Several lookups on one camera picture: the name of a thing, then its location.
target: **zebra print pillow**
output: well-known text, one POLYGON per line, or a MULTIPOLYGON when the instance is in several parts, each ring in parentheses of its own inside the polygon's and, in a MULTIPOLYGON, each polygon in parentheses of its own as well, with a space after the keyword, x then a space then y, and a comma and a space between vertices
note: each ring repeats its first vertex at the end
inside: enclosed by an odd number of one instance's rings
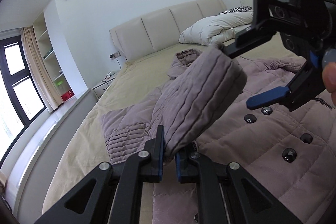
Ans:
POLYGON ((229 13, 237 13, 237 12, 247 12, 250 11, 252 7, 250 6, 241 6, 237 8, 232 8, 230 10, 226 10, 224 12, 219 13, 218 15, 229 14, 229 13))

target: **beige curtain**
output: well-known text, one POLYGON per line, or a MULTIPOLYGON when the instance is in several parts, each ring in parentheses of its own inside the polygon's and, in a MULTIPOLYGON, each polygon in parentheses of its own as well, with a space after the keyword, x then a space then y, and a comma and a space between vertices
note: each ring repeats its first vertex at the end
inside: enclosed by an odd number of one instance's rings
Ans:
POLYGON ((21 40, 33 81, 44 104, 51 112, 61 105, 63 100, 44 66, 33 27, 22 28, 21 40))

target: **human hand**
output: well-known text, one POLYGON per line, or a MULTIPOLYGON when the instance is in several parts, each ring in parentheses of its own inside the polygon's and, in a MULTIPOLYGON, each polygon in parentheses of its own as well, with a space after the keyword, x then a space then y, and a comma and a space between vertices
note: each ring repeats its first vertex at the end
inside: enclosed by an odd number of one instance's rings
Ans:
POLYGON ((322 79, 325 88, 328 92, 331 93, 331 99, 336 105, 336 63, 330 62, 328 65, 325 66, 322 79))

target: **headboard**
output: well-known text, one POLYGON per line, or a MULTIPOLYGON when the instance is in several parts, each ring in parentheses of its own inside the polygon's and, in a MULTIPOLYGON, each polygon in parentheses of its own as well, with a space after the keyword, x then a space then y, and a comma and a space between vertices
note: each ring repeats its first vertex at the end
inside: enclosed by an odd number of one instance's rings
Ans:
POLYGON ((177 44, 181 32, 204 17, 226 10, 222 0, 196 0, 163 8, 110 30, 114 46, 128 60, 177 44))

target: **jacket button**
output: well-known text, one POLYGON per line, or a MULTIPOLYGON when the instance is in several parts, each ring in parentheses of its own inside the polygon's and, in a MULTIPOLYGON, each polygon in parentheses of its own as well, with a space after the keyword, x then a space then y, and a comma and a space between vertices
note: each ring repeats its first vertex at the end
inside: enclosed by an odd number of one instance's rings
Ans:
POLYGON ((301 135, 300 140, 304 143, 311 143, 313 141, 313 136, 308 133, 304 133, 301 135))
POLYGON ((296 159, 297 153, 293 148, 286 148, 282 152, 282 157, 287 162, 293 162, 296 159))
POLYGON ((270 106, 265 106, 261 109, 261 113, 264 115, 271 115, 273 112, 273 109, 270 106))
POLYGON ((247 123, 254 123, 254 122, 257 121, 257 118, 253 114, 247 114, 247 115, 244 116, 244 120, 247 123))

